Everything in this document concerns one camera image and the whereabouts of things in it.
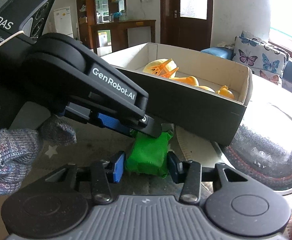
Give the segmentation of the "left gloved hand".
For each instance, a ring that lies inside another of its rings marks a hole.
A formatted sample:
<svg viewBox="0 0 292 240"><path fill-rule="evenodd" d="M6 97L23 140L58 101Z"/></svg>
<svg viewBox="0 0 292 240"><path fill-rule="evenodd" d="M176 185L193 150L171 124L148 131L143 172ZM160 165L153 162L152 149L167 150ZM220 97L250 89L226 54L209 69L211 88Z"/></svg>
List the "left gloved hand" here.
<svg viewBox="0 0 292 240"><path fill-rule="evenodd" d="M76 132L64 119L34 102L23 103L26 111L12 129L0 129L0 196L18 191L44 141L55 146L77 142Z"/></svg>

